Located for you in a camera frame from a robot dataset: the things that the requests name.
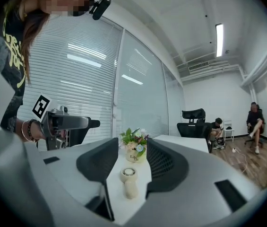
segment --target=vertical blinds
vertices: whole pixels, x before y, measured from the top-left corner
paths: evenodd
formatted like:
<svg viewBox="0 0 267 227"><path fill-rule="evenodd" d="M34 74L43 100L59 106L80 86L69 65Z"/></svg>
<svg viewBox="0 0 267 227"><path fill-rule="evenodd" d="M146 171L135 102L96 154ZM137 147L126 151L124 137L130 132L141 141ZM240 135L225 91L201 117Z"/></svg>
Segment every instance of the vertical blinds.
<svg viewBox="0 0 267 227"><path fill-rule="evenodd" d="M111 137L112 99L122 28L107 19L51 17L31 48L30 78L18 118L33 118L39 93L66 106L70 115L100 120L83 143ZM39 142L46 149L45 141Z"/></svg>

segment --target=man sitting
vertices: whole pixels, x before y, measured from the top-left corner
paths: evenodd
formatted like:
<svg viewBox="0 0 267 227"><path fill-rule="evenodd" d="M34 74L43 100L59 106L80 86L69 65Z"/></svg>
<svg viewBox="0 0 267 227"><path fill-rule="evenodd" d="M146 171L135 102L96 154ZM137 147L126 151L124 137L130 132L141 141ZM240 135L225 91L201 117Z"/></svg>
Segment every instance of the man sitting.
<svg viewBox="0 0 267 227"><path fill-rule="evenodd" d="M259 136L262 132L262 124L264 123L264 117L262 113L258 110L257 104L255 102L251 103L251 111L249 111L248 119L247 119L247 125L250 127L250 137L251 139L255 135L255 153L259 154Z"/></svg>
<svg viewBox="0 0 267 227"><path fill-rule="evenodd" d="M215 119L215 122L211 123L212 124L212 130L210 133L210 141L216 141L221 134L222 134L222 129L220 128L220 125L222 124L222 119L217 118Z"/></svg>

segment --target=white ceiling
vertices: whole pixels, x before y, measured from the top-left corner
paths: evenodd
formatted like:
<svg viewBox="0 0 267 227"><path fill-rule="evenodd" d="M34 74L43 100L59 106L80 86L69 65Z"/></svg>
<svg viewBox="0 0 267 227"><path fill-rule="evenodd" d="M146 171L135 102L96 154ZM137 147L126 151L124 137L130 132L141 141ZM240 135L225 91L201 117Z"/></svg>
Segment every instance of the white ceiling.
<svg viewBox="0 0 267 227"><path fill-rule="evenodd" d="M216 24L224 24L222 57L234 57L231 58L232 63L239 60L239 47L244 35L243 30L247 26L246 17L249 15L249 12L246 12L248 0L112 2L128 10L158 37L178 65L181 76L189 74L188 65L216 58Z"/></svg>

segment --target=hand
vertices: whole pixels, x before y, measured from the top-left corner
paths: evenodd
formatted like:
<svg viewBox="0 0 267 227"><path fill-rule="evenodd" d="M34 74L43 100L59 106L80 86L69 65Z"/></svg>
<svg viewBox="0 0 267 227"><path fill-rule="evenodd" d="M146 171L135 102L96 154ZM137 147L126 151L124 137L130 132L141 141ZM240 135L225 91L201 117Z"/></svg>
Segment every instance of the hand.
<svg viewBox="0 0 267 227"><path fill-rule="evenodd" d="M39 140L39 139L45 139L45 136L43 135L41 128L40 128L40 124L37 122L33 122L31 124L30 127L30 133L31 136L35 139L35 140Z"/></svg>

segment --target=person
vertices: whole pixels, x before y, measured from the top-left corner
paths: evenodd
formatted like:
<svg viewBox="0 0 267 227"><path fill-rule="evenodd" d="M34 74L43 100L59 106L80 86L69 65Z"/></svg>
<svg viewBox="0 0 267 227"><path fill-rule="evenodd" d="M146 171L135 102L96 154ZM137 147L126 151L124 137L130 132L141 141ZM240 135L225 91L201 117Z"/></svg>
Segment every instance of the person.
<svg viewBox="0 0 267 227"><path fill-rule="evenodd" d="M223 120L221 118L215 119L215 122L212 124L212 130L210 133L210 141L216 141L216 139L219 139L219 137L222 134L222 129L220 125L223 123Z"/></svg>
<svg viewBox="0 0 267 227"><path fill-rule="evenodd" d="M248 114L247 126L250 127L249 136L251 137L251 139L253 138L253 136L255 136L255 143L256 143L255 153L256 154L259 154L259 146L258 146L259 136L263 130L262 125L264 121L265 120L262 115L262 112L258 110L258 105L255 102L251 103L251 111L249 111L249 114Z"/></svg>
<svg viewBox="0 0 267 227"><path fill-rule="evenodd" d="M80 16L94 0L9 0L0 15L0 73L15 94L1 121L1 128L15 132L23 142L45 139L40 123L22 121L17 111L23 104L29 77L29 50L50 14Z"/></svg>

